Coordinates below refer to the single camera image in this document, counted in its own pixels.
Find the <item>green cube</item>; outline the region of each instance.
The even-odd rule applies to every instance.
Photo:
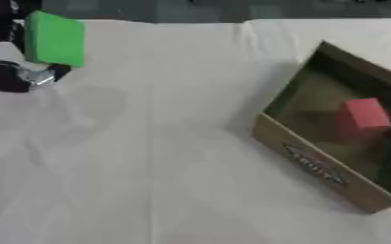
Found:
[[[83,23],[35,11],[25,25],[25,55],[28,61],[75,67],[84,65]]]

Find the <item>red cube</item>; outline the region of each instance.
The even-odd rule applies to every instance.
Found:
[[[343,140],[371,139],[390,127],[390,118],[377,98],[345,101],[337,112],[337,130]]]

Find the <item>white tablecloth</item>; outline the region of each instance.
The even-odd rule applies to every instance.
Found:
[[[391,20],[87,22],[85,68],[0,92],[0,243],[391,244],[248,133],[321,39],[391,69]]]

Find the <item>open box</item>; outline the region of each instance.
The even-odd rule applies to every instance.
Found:
[[[391,129],[359,142],[335,137],[343,101],[377,98],[391,119],[391,71],[323,42],[257,117],[254,137],[369,213],[391,207]]]

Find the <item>printed logo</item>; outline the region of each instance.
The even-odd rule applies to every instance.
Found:
[[[317,159],[310,157],[302,149],[288,144],[283,144],[283,146],[304,170],[315,176],[332,181],[338,185],[346,185],[338,172],[334,171],[333,169],[328,169],[324,166],[324,163],[321,163]]]

